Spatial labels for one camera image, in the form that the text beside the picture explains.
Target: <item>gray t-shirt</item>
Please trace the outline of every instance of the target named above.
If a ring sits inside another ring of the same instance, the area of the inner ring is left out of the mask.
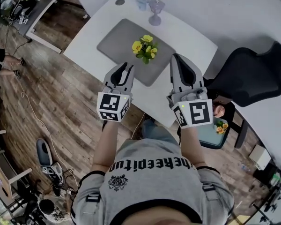
[[[78,225],[120,225],[140,210],[167,206],[193,223],[223,225],[233,205],[214,168],[196,169],[176,144],[143,139],[124,143],[106,174],[80,181],[71,216]]]

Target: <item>blue jeans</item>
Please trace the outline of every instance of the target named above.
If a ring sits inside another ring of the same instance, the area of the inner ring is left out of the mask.
[[[160,141],[173,143],[179,146],[176,139],[172,136],[171,133],[169,133],[167,129],[165,129],[164,127],[157,126],[150,119],[147,119],[143,122],[141,133],[143,138],[156,139]]]

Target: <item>gray desk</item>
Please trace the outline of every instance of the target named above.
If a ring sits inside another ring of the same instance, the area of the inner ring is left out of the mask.
[[[37,2],[36,6],[31,11],[31,14],[28,17],[28,21],[26,24],[18,24],[18,22],[14,22],[14,27],[18,29],[19,33],[23,36],[27,36],[51,49],[60,53],[61,50],[51,43],[43,40],[33,33],[33,28],[36,23],[40,20],[43,14],[48,10],[48,8],[55,2],[56,0],[40,0]]]

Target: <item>orange flower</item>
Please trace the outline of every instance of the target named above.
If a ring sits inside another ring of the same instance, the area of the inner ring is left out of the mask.
[[[223,129],[226,130],[227,128],[228,128],[228,123],[224,123],[224,124],[223,124]]]
[[[223,134],[224,133],[224,129],[222,127],[217,127],[216,132],[218,134]]]

